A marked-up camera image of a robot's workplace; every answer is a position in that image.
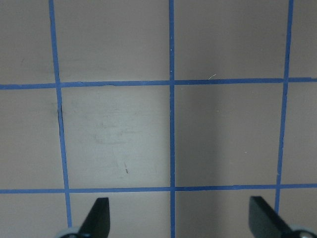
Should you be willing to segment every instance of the blue tape line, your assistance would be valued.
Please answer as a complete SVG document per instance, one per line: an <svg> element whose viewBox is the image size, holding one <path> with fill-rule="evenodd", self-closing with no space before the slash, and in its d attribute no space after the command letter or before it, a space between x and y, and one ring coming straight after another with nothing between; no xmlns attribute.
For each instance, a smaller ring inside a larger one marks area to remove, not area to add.
<svg viewBox="0 0 317 238"><path fill-rule="evenodd" d="M162 86L162 85L208 85L239 83L282 83L281 78L236 78L214 80L156 80L156 81L102 81L102 82L64 82L60 88L69 87L101 87L101 86ZM290 82L317 82L313 78L290 78ZM55 88L55 83L43 84L0 84L0 90Z"/></svg>
<svg viewBox="0 0 317 238"><path fill-rule="evenodd" d="M63 180L64 180L64 192L65 192L67 225L68 225L68 227L71 227L72 226L71 207L70 207L70 196L69 196L69 185L68 185L68 172L67 172L64 124L63 124L63 115L62 115L62 96L61 96L60 78L59 78L56 27L55 27L55 13L54 13L54 1L53 0L49 0L49 7L50 7L50 20L51 20L51 40L52 40L54 75L55 75L56 94L57 94L59 141L60 141L60 151L61 151L61 160L62 160L61 162L62 162L62 168L63 168Z"/></svg>
<svg viewBox="0 0 317 238"><path fill-rule="evenodd" d="M196 186L177 187L176 191L210 191L210 190L247 190L247 189L276 189L275 184L265 185L228 185L228 186Z"/></svg>
<svg viewBox="0 0 317 238"><path fill-rule="evenodd" d="M0 194L65 193L64 189L0 189Z"/></svg>
<svg viewBox="0 0 317 238"><path fill-rule="evenodd" d="M306 82L317 82L317 78L289 78L288 82L294 83L306 83Z"/></svg>
<svg viewBox="0 0 317 238"><path fill-rule="evenodd" d="M176 85L207 85L207 84L239 84L239 83L282 83L281 78L232 78L232 79L200 79L175 80Z"/></svg>
<svg viewBox="0 0 317 238"><path fill-rule="evenodd" d="M170 236L175 238L175 41L174 0L169 0L169 143L170 143Z"/></svg>
<svg viewBox="0 0 317 238"><path fill-rule="evenodd" d="M290 189L290 188L317 188L317 183L301 183L301 184L281 184L281 189Z"/></svg>
<svg viewBox="0 0 317 238"><path fill-rule="evenodd" d="M279 212L280 185L281 185L281 179L282 179L283 147L284 147L285 120L286 120L286 109L287 109L289 55L290 55L290 48L291 48L293 6L294 6L294 1L289 0L289 2L288 2L287 34L286 34L286 49L285 49L284 84L283 84L283 96L282 96L283 98L282 98L281 125L280 125L279 148L278 148L275 206L274 206L276 213Z"/></svg>
<svg viewBox="0 0 317 238"><path fill-rule="evenodd" d="M169 80L175 80L174 0L169 0Z"/></svg>
<svg viewBox="0 0 317 238"><path fill-rule="evenodd" d="M294 8L294 0L289 0L288 1L287 32L286 32L285 65L284 65L284 79L287 79L287 80L289 77L289 55L291 52L291 41L292 41L293 8Z"/></svg>
<svg viewBox="0 0 317 238"><path fill-rule="evenodd" d="M62 88L68 87L101 87L101 86L160 86L169 85L168 80L161 81L103 81L103 82L65 82Z"/></svg>
<svg viewBox="0 0 317 238"><path fill-rule="evenodd" d="M39 84L0 84L0 90L19 90L19 89L40 89L55 88L55 83L39 83Z"/></svg>
<svg viewBox="0 0 317 238"><path fill-rule="evenodd" d="M317 188L317 183L281 184L280 189ZM257 185L219 185L193 187L124 187L124 188L70 188L69 193L107 193L107 192L169 192L169 191L214 191L214 190L253 190L276 189L275 184ZM65 193L65 189L0 189L0 194L27 193Z"/></svg>
<svg viewBox="0 0 317 238"><path fill-rule="evenodd" d="M169 192L170 187L71 188L70 193L98 192Z"/></svg>

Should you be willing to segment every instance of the black plastic piece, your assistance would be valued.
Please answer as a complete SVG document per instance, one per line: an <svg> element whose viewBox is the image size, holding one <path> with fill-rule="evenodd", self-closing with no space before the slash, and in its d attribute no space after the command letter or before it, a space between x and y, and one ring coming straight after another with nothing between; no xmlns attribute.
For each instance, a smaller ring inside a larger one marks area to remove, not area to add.
<svg viewBox="0 0 317 238"><path fill-rule="evenodd" d="M107 238L110 231L109 199L97 198L77 234L61 238Z"/></svg>
<svg viewBox="0 0 317 238"><path fill-rule="evenodd" d="M250 197L249 227L255 238L311 238L317 236L308 231L293 231L260 196Z"/></svg>

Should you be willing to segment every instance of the grid square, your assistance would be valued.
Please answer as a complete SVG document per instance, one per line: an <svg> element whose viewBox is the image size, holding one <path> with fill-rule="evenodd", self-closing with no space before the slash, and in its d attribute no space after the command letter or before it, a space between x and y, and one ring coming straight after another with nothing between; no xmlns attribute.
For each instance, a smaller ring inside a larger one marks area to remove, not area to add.
<svg viewBox="0 0 317 238"><path fill-rule="evenodd" d="M316 233L316 188L283 189L280 195L279 214L289 225L297 230L303 227Z"/></svg>
<svg viewBox="0 0 317 238"><path fill-rule="evenodd" d="M175 90L177 186L275 183L281 84Z"/></svg>
<svg viewBox="0 0 317 238"><path fill-rule="evenodd" d="M72 188L169 186L169 87L64 88Z"/></svg>
<svg viewBox="0 0 317 238"><path fill-rule="evenodd" d="M0 28L0 84L54 83L48 1L1 1Z"/></svg>
<svg viewBox="0 0 317 238"><path fill-rule="evenodd" d="M316 12L315 0L294 1L289 72L291 77L317 78Z"/></svg>
<svg viewBox="0 0 317 238"><path fill-rule="evenodd" d="M2 237L54 237L67 227L64 194L0 194Z"/></svg>
<svg viewBox="0 0 317 238"><path fill-rule="evenodd" d="M167 0L57 0L55 15L61 81L169 79Z"/></svg>
<svg viewBox="0 0 317 238"><path fill-rule="evenodd" d="M282 78L287 0L175 0L175 78Z"/></svg>
<svg viewBox="0 0 317 238"><path fill-rule="evenodd" d="M248 227L249 198L262 196L272 207L274 190L176 192L176 237L253 238Z"/></svg>
<svg viewBox="0 0 317 238"><path fill-rule="evenodd" d="M317 84L289 83L283 183L316 183Z"/></svg>
<svg viewBox="0 0 317 238"><path fill-rule="evenodd" d="M0 188L64 188L56 91L1 91L0 102Z"/></svg>
<svg viewBox="0 0 317 238"><path fill-rule="evenodd" d="M170 237L169 192L71 194L74 226L82 224L98 197L109 197L109 237Z"/></svg>

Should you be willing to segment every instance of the blue tape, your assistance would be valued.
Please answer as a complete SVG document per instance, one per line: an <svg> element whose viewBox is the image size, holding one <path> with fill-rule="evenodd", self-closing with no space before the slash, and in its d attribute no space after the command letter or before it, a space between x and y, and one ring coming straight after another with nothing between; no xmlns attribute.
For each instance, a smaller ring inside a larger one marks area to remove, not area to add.
<svg viewBox="0 0 317 238"><path fill-rule="evenodd" d="M280 189L317 188L317 183L281 184ZM170 192L170 191L214 191L214 190L253 190L276 189L275 184L219 185L191 187L123 187L123 188L70 188L70 193L107 193L107 192ZM65 193L65 189L0 189L0 194L40 194Z"/></svg>
<svg viewBox="0 0 317 238"><path fill-rule="evenodd" d="M286 49L285 49L284 84L283 84L283 96L282 96L281 125L280 125L280 136L279 136L276 191L275 191L275 206L274 206L276 213L279 212L280 185L281 185L281 179L282 179L283 147L284 147L285 120L286 120L286 109L287 109L289 55L290 55L290 47L291 47L293 6L294 6L294 1L289 0L289 2L288 2L287 34L286 34Z"/></svg>
<svg viewBox="0 0 317 238"><path fill-rule="evenodd" d="M317 78L289 78L288 82L294 83L306 83L306 82L317 82Z"/></svg>
<svg viewBox="0 0 317 238"><path fill-rule="evenodd" d="M177 187L176 191L276 189L275 184Z"/></svg>
<svg viewBox="0 0 317 238"><path fill-rule="evenodd" d="M62 168L63 168L67 225L68 225L68 227L71 227L72 226L71 207L70 207L70 196L69 196L65 136L64 136L64 123L63 123L63 115L62 115L62 95L61 95L60 78L59 78L56 26L55 26L55 13L54 13L54 1L53 0L49 0L49 7L50 7L50 19L51 19L52 54L53 54L54 75L55 75L56 94L57 94L59 141L60 141L60 151L61 151L61 162L62 162Z"/></svg>
<svg viewBox="0 0 317 238"><path fill-rule="evenodd" d="M170 187L71 188L70 193L98 192L169 192Z"/></svg>
<svg viewBox="0 0 317 238"><path fill-rule="evenodd" d="M174 0L169 0L169 143L170 143L170 236L175 238L175 41Z"/></svg>
<svg viewBox="0 0 317 238"><path fill-rule="evenodd" d="M55 83L39 83L39 84L0 84L0 90L19 90L19 89L40 89L55 88Z"/></svg>
<svg viewBox="0 0 317 238"><path fill-rule="evenodd" d="M239 83L282 83L281 78L232 78L232 79L199 79L175 80L175 85L208 85L208 84L239 84Z"/></svg>
<svg viewBox="0 0 317 238"><path fill-rule="evenodd" d="M65 82L61 83L62 88L68 87L101 87L101 86L160 86L169 85L168 80L160 81L103 81L103 82Z"/></svg>
<svg viewBox="0 0 317 238"><path fill-rule="evenodd" d="M64 189L0 189L0 194L65 193Z"/></svg>

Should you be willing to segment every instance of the tiled floor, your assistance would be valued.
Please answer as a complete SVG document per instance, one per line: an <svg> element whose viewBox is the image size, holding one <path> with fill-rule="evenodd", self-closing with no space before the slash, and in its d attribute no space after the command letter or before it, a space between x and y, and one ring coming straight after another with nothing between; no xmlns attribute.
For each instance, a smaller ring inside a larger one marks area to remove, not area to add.
<svg viewBox="0 0 317 238"><path fill-rule="evenodd" d="M251 195L317 230L316 9L0 2L0 232L52 238L109 197L109 238L251 238Z"/></svg>

